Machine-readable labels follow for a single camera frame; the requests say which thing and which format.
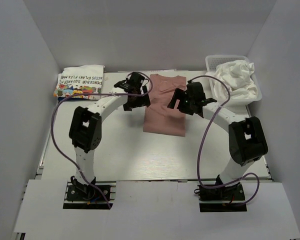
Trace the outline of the pink t shirt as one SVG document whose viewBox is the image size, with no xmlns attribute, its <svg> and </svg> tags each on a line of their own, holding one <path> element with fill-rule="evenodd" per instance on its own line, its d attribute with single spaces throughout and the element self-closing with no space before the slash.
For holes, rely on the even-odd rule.
<svg viewBox="0 0 300 240">
<path fill-rule="evenodd" d="M 186 136 L 186 115 L 178 109 L 168 108 L 175 89 L 186 89 L 184 76 L 150 75 L 153 83 L 149 93 L 150 106 L 145 109 L 143 131 L 169 136 Z"/>
</svg>

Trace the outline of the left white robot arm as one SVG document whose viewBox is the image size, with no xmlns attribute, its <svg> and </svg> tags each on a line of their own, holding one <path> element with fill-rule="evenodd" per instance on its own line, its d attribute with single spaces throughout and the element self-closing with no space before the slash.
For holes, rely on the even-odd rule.
<svg viewBox="0 0 300 240">
<path fill-rule="evenodd" d="M 69 130 L 69 137 L 75 150 L 75 183 L 80 183 L 78 193 L 89 200 L 95 196 L 96 181 L 94 173 L 94 153 L 102 139 L 102 123 L 117 108 L 124 111 L 134 108 L 149 107 L 151 102 L 148 89 L 143 82 L 145 77 L 132 72 L 125 80 L 117 82 L 109 93 L 96 103 L 87 107 L 77 107 L 74 111 Z"/>
</svg>

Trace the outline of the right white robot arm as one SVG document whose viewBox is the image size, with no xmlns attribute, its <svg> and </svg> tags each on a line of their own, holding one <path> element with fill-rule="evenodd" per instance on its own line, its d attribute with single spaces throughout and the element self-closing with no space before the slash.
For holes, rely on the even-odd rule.
<svg viewBox="0 0 300 240">
<path fill-rule="evenodd" d="M 256 116 L 243 117 L 213 98 L 206 98 L 200 82 L 189 82 L 185 90 L 176 88 L 168 108 L 177 108 L 187 115 L 197 114 L 209 121 L 202 140 L 206 140 L 209 128 L 217 124 L 228 134 L 230 159 L 217 176 L 216 195 L 226 200 L 234 193 L 234 185 L 248 176 L 250 166 L 268 152 L 268 145 L 261 121 Z"/>
</svg>

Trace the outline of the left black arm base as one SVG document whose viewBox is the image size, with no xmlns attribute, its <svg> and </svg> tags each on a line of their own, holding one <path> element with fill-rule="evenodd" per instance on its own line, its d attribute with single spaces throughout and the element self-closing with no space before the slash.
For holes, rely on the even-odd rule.
<svg viewBox="0 0 300 240">
<path fill-rule="evenodd" d="M 74 176 L 67 182 L 63 209 L 66 210 L 110 210 L 116 197 L 115 182 L 96 182 L 95 184 L 102 193 L 96 188 L 81 184 Z"/>
</svg>

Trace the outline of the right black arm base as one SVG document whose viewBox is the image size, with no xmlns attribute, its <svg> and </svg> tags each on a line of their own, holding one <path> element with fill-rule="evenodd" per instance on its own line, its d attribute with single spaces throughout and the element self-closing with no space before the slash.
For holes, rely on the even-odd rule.
<svg viewBox="0 0 300 240">
<path fill-rule="evenodd" d="M 240 181 L 224 185 L 218 176 L 213 184 L 199 184 L 193 191 L 198 195 L 201 213 L 233 213 L 246 212 L 247 203 L 243 186 Z"/>
</svg>

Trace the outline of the folded printed white t shirt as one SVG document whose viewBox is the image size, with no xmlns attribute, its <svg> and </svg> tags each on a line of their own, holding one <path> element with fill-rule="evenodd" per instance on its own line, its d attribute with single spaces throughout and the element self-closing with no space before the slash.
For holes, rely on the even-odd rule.
<svg viewBox="0 0 300 240">
<path fill-rule="evenodd" d="M 53 96 L 65 98 L 74 94 L 84 94 L 75 98 L 99 100 L 104 79 L 104 65 L 88 64 L 78 67 L 66 67 L 58 75 Z"/>
</svg>

